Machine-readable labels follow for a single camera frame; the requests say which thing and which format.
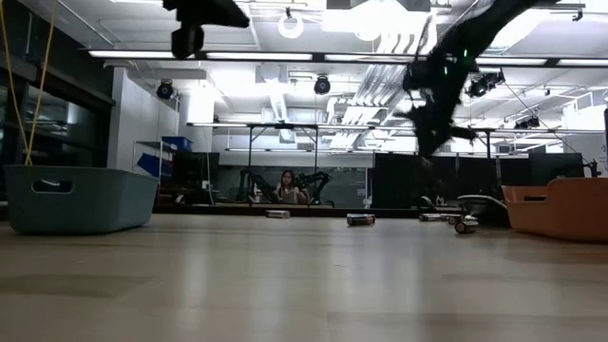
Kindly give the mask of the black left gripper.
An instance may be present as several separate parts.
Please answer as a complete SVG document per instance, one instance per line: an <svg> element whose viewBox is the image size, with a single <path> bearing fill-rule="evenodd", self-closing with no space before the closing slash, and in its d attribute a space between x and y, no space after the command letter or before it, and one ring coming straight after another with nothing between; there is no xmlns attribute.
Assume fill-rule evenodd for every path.
<svg viewBox="0 0 608 342"><path fill-rule="evenodd" d="M203 47L204 32L201 26L186 23L205 23L208 19L213 25L247 28L249 17L234 0L163 0L163 8L174 11L176 20L182 22L180 28L171 33L171 51L175 58L184 60Z"/></svg>

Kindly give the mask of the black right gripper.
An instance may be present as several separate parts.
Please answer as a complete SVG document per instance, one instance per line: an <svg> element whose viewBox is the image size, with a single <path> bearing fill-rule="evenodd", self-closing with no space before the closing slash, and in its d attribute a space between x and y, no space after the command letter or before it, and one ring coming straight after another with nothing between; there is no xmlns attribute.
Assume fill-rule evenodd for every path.
<svg viewBox="0 0 608 342"><path fill-rule="evenodd" d="M464 55L416 54L408 65L402 88L408 94L418 91L425 103L413 105L404 117L414 124L422 158L434 155L449 138L477 137L473 129L459 127L452 119L455 108L462 103L466 78L476 70L476 58Z"/></svg>

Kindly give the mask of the teal plastic bin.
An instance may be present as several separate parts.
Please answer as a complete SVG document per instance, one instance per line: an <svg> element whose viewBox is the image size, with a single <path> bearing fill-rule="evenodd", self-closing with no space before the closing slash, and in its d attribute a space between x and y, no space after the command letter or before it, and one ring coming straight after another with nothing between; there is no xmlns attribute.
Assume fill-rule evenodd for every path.
<svg viewBox="0 0 608 342"><path fill-rule="evenodd" d="M4 167L9 224L26 235L95 235L145 225L159 182L131 171L81 166Z"/></svg>

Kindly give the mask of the black partition panels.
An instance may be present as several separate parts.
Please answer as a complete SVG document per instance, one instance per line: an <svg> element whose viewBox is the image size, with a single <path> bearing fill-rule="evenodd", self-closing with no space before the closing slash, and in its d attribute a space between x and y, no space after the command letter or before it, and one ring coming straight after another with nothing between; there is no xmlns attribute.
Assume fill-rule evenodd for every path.
<svg viewBox="0 0 608 342"><path fill-rule="evenodd" d="M421 197L463 195L501 199L504 186L545 186L557 178L585 176L579 153L533 153L523 158L432 157L377 154L371 171L371 207L409 209Z"/></svg>

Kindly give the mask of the overhead light bar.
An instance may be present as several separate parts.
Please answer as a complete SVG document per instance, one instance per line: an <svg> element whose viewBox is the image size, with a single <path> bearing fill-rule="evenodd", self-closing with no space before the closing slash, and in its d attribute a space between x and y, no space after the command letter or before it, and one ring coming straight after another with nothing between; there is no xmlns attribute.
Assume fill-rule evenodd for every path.
<svg viewBox="0 0 608 342"><path fill-rule="evenodd" d="M90 49L93 58L104 60L177 61L171 51L133 49ZM186 61L217 62L286 62L319 64L404 65L422 61L424 55L330 52L272 52L203 50L185 58ZM480 67L540 68L608 68L608 58L560 58L482 55L476 58Z"/></svg>

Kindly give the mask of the blue storage bin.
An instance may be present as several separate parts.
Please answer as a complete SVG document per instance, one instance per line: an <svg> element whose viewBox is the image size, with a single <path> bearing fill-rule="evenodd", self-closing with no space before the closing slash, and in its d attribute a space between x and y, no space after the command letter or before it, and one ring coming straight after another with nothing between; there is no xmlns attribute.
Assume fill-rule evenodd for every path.
<svg viewBox="0 0 608 342"><path fill-rule="evenodd" d="M167 143L170 146L175 147L179 151L186 151L186 152L192 151L193 142L191 140L189 140L188 138L185 138L182 136L162 136L161 140L164 143Z"/></svg>
<svg viewBox="0 0 608 342"><path fill-rule="evenodd" d="M155 155L142 153L137 161L137 165L151 177L162 178L171 176L171 167L167 164L166 160Z"/></svg>

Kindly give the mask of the orange plastic bin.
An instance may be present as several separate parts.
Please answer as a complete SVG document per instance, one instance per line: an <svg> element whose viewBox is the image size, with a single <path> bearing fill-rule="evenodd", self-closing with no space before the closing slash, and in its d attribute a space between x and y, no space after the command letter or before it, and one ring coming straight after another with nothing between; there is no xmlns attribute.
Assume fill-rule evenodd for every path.
<svg viewBox="0 0 608 342"><path fill-rule="evenodd" d="M560 178L545 186L502 187L519 233L608 243L608 178Z"/></svg>

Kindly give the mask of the person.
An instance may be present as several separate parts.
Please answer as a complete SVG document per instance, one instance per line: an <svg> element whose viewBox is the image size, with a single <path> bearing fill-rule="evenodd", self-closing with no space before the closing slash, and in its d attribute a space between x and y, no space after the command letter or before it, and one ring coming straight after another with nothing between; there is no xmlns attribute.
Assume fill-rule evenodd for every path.
<svg viewBox="0 0 608 342"><path fill-rule="evenodd" d="M306 188L299 188L295 184L295 174L292 170L285 170L281 175L280 184L275 193L280 202L288 204L307 204L309 193Z"/></svg>

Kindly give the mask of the background black frame table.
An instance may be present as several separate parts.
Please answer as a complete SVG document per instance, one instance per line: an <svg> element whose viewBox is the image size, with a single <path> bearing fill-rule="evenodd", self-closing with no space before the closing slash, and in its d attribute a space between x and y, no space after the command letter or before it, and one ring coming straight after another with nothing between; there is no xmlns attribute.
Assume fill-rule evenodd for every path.
<svg viewBox="0 0 608 342"><path fill-rule="evenodd" d="M373 153L352 147L330 148L329 140L337 133L366 130L364 126L326 125L311 123L188 123L205 133L224 130L220 144L212 140L212 148L219 149L219 163L246 168L283 167L311 168L315 173L324 168L371 168ZM272 131L295 133L295 142L281 144L270 141Z"/></svg>

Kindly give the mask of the black metal table frame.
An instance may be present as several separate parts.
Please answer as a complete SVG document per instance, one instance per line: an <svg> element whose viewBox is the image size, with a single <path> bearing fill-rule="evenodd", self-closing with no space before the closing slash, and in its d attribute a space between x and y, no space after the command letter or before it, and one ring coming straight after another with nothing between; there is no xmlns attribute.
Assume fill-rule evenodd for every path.
<svg viewBox="0 0 608 342"><path fill-rule="evenodd" d="M455 214L457 207L440 207L436 210L430 208L409 209L361 209L361 208L333 208L331 206L307 205L272 205L247 203L220 203L215 206L204 205L155 205L152 214L166 215L196 215L196 216L265 216L267 211L288 211L292 218L345 218L347 214L374 215L378 219L418 219L422 214Z"/></svg>

